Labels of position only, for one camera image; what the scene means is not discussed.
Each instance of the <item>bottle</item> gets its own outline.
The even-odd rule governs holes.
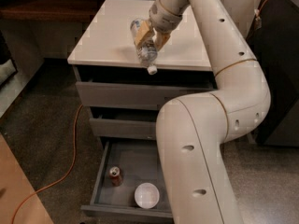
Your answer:
[[[137,35],[138,29],[140,28],[143,19],[135,19],[131,22],[131,34],[133,40]],[[157,73],[157,67],[154,65],[154,61],[158,56],[158,51],[154,45],[152,38],[148,38],[140,49],[136,49],[138,59],[142,66],[145,66],[148,69],[150,75],[154,75]]]

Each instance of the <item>dark gray floor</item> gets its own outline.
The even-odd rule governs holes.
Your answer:
[[[67,171],[79,105],[71,66],[46,63],[0,124],[35,189]],[[80,211],[91,199],[101,154],[83,109],[73,172],[63,183],[39,194],[55,224],[129,223],[86,217]],[[245,224],[299,223],[299,148],[258,146],[241,138],[225,144],[223,154]]]

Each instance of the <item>white countertop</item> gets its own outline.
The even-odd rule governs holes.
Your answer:
[[[71,64],[142,67],[136,55],[130,23],[147,19],[153,1],[106,0],[68,58]],[[161,69],[211,71],[192,9],[159,51]]]

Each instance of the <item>robot arm segment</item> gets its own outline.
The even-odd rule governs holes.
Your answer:
[[[167,193],[177,224],[241,224],[220,144],[263,121],[270,92],[220,0],[156,0],[149,12],[155,30],[170,33],[189,3],[219,89],[178,97],[161,109],[156,132]]]

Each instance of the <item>soda can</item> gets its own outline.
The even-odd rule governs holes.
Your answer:
[[[110,168],[109,177],[114,187],[119,186],[122,183],[121,169],[119,167]]]

